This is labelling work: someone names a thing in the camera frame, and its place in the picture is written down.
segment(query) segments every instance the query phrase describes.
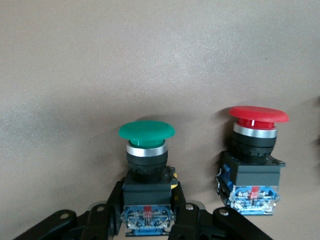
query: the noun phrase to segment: transparent blue contact block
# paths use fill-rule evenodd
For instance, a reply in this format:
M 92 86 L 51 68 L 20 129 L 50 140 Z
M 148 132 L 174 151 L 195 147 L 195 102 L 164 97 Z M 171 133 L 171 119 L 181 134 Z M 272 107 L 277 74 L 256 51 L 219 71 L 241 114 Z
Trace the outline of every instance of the transparent blue contact block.
M 125 205 L 121 215 L 126 236 L 169 235 L 174 214 L 170 205 Z
M 226 206 L 242 215 L 273 215 L 279 201 L 278 186 L 236 186 L 233 185 L 229 196 L 220 194 Z

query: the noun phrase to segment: green button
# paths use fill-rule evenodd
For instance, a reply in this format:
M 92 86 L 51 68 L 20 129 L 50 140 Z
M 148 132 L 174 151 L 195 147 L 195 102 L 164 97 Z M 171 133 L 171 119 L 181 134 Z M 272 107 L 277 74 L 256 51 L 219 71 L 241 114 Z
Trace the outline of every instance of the green button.
M 142 149 L 160 147 L 165 139 L 175 135 L 175 129 L 163 121 L 133 121 L 119 129 L 119 136 Z

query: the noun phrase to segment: mushroom push button switch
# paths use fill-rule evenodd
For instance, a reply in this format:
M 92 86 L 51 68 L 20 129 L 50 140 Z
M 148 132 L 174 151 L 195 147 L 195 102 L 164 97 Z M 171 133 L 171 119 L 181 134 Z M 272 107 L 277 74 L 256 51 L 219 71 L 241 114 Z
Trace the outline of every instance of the mushroom push button switch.
M 286 165 L 271 156 L 277 138 L 275 123 L 288 122 L 289 117 L 257 106 L 235 106 L 229 113 L 238 121 L 231 146 L 221 155 L 217 193 L 226 206 L 242 215 L 272 215 L 280 199 L 280 168 Z
M 174 167 L 166 166 L 165 139 L 174 128 L 161 121 L 134 121 L 123 125 L 120 137 L 127 139 L 129 171 L 123 184 L 123 213 L 126 236 L 168 235 L 174 219 L 172 188 L 178 184 Z

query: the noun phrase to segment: red button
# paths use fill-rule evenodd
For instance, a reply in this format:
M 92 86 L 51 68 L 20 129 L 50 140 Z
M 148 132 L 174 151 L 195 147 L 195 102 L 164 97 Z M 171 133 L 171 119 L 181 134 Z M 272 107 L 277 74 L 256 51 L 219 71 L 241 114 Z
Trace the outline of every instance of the red button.
M 270 130 L 275 127 L 275 123 L 289 121 L 285 112 L 260 106 L 234 106 L 229 113 L 239 118 L 237 123 L 240 126 L 251 129 Z

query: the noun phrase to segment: green push button switch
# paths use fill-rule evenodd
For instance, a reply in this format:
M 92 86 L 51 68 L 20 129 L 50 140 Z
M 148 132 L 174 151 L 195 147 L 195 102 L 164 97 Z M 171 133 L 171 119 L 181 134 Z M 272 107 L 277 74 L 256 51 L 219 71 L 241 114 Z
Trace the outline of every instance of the green push button switch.
M 141 149 L 160 147 L 165 139 L 175 135 L 175 129 L 163 121 L 133 121 L 119 129 L 119 136 Z

